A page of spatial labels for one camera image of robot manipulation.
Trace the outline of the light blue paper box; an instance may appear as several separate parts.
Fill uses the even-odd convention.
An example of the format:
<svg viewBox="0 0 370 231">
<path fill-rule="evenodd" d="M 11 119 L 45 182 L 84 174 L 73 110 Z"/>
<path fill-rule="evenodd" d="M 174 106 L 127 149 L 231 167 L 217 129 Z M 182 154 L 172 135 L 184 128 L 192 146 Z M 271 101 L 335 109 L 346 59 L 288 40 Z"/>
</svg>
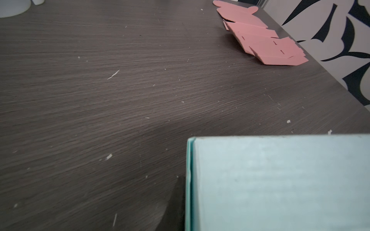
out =
<svg viewBox="0 0 370 231">
<path fill-rule="evenodd" d="M 187 231 L 367 231 L 370 137 L 188 140 Z"/>
</svg>

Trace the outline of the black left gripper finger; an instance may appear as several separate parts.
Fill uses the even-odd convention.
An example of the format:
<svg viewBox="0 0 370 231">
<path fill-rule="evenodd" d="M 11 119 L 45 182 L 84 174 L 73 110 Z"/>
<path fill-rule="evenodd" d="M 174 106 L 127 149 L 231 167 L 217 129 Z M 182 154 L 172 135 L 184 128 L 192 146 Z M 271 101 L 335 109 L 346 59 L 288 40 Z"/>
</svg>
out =
<svg viewBox="0 0 370 231">
<path fill-rule="evenodd" d="M 186 177 L 179 176 L 171 198 L 155 231 L 184 231 L 186 206 Z"/>
</svg>

